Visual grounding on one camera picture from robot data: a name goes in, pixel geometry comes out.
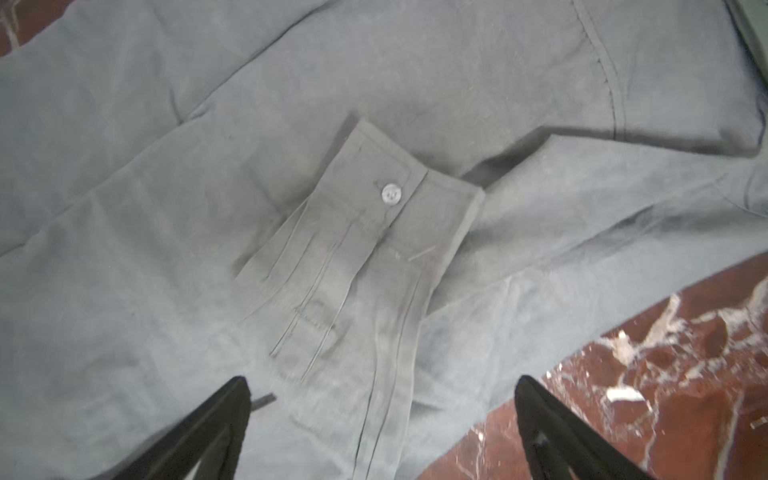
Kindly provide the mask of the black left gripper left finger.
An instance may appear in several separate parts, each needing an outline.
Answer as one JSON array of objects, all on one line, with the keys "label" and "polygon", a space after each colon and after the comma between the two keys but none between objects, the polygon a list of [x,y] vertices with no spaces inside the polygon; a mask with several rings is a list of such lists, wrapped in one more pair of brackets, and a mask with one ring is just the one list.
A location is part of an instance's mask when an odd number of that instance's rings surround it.
[{"label": "black left gripper left finger", "polygon": [[117,479],[232,479],[250,416],[250,390],[231,378],[150,448],[118,470]]}]

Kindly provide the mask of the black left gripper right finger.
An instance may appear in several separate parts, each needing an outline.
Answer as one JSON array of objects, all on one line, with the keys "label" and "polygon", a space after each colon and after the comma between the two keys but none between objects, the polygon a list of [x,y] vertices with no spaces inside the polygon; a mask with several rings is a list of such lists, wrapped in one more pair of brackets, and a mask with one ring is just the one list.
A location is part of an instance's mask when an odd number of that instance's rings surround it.
[{"label": "black left gripper right finger", "polygon": [[652,479],[533,377],[520,377],[514,404],[532,478]]}]

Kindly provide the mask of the grey long sleeve shirt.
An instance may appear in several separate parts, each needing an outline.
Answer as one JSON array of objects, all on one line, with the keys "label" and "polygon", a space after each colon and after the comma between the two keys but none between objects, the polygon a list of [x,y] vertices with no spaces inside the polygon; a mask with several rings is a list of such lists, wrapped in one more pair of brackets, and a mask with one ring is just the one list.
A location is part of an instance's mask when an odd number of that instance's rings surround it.
[{"label": "grey long sleeve shirt", "polygon": [[722,1],[79,1],[1,60],[1,475],[225,381],[250,479],[406,479],[767,247]]}]

